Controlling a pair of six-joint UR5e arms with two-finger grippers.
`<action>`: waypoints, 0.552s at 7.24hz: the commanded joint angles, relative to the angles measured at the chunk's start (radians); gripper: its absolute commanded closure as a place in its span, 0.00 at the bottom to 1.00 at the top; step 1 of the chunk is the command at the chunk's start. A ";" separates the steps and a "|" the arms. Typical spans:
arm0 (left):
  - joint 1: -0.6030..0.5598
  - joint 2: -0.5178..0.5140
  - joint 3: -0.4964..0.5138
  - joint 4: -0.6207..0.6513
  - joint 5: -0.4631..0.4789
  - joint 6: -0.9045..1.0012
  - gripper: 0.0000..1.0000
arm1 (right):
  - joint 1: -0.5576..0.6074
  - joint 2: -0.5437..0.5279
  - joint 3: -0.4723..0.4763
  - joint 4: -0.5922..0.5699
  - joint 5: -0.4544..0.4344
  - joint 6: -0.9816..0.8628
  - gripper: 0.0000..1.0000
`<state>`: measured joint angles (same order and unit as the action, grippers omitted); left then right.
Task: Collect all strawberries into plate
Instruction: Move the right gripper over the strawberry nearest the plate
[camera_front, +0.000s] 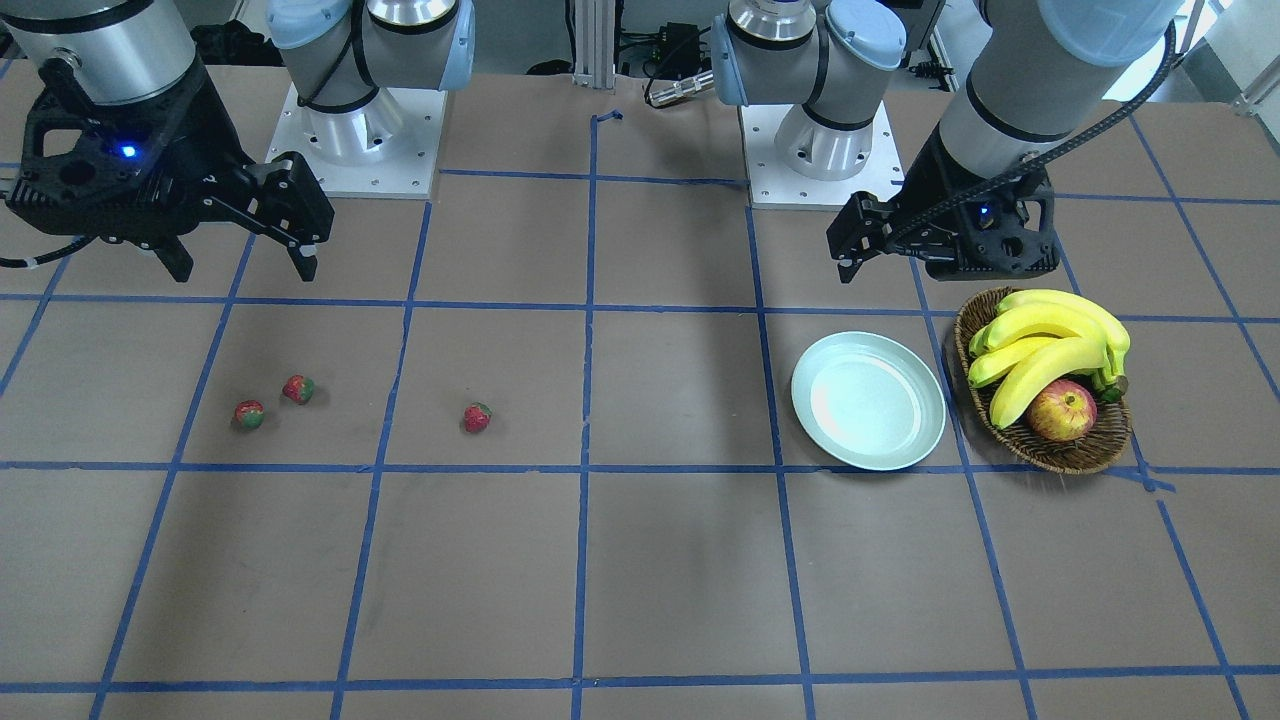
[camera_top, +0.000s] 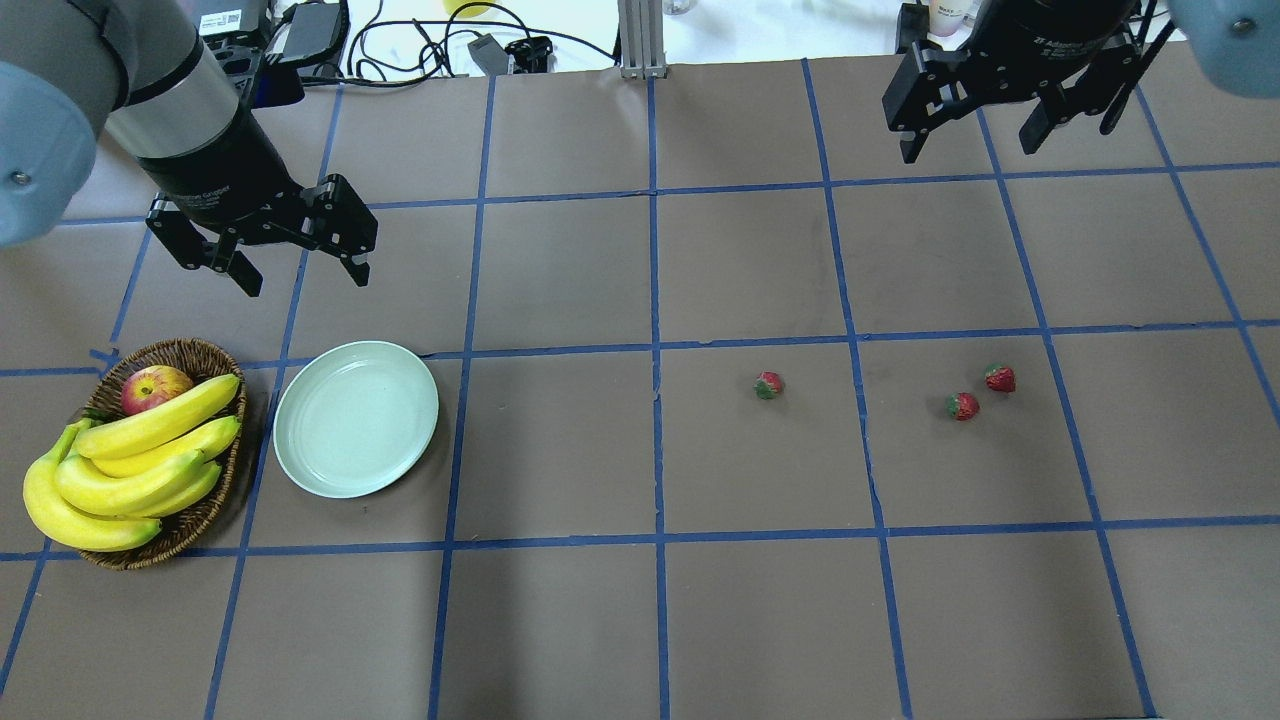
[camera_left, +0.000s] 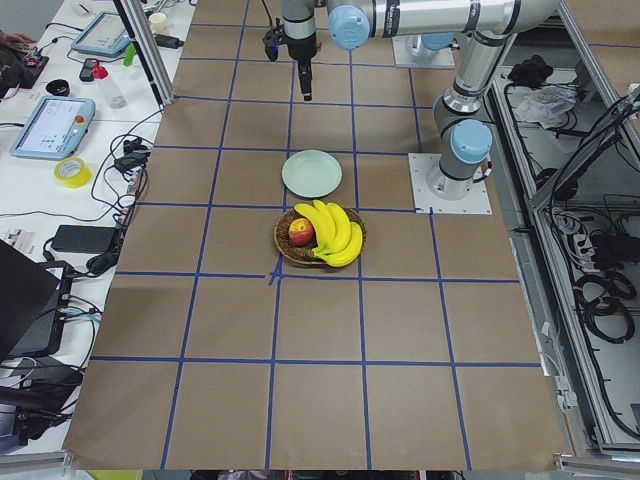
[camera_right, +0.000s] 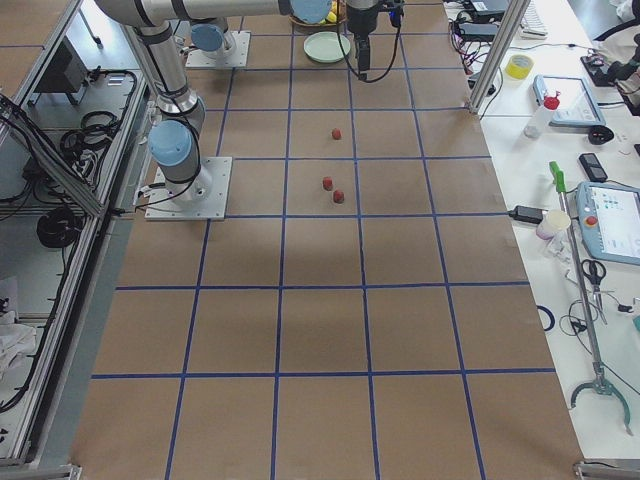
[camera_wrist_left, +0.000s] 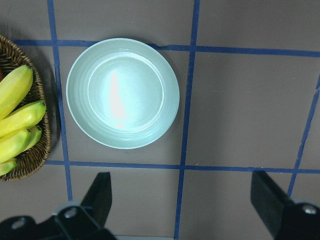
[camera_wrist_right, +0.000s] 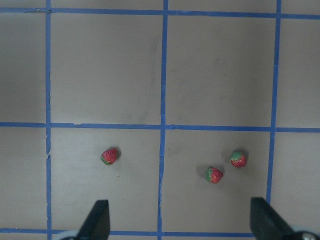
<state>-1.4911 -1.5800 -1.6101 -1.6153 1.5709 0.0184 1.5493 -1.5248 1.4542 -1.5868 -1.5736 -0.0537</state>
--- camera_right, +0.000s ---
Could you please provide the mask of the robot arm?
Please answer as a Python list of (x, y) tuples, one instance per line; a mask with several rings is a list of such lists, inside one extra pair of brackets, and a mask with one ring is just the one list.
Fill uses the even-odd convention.
[(236, 43), (225, 17), (192, 21), (190, 27), (192, 44), (207, 56), (227, 57), (234, 52)]
[(227, 19), (241, 16), (294, 16), (316, 24), (338, 2), (333, 1), (98, 1), (111, 20), (133, 36), (134, 54), (156, 96), (160, 123), (151, 129), (149, 151), (165, 178), (171, 200), (199, 200), (212, 176), (204, 170), (199, 149), (205, 119), (202, 98), (190, 86), (170, 22), (187, 21), (191, 39), (201, 51), (217, 53), (231, 38)]

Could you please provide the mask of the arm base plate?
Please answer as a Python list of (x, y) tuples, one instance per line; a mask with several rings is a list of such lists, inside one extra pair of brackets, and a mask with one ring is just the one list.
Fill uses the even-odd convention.
[(251, 39), (250, 31), (231, 31), (192, 37), (192, 48), (187, 56), (190, 69), (225, 70), (245, 68)]
[(178, 195), (186, 185), (169, 182), (153, 189), (145, 210), (150, 221), (223, 221), (232, 174), (231, 157), (202, 157), (198, 177), (189, 189)]

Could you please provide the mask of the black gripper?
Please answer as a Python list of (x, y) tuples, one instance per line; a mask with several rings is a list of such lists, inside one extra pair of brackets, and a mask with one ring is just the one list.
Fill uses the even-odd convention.
[(347, 0), (347, 28), (354, 34), (354, 58), (361, 70), (370, 69), (370, 39), (355, 34), (371, 34), (377, 28), (377, 17), (377, 0)]

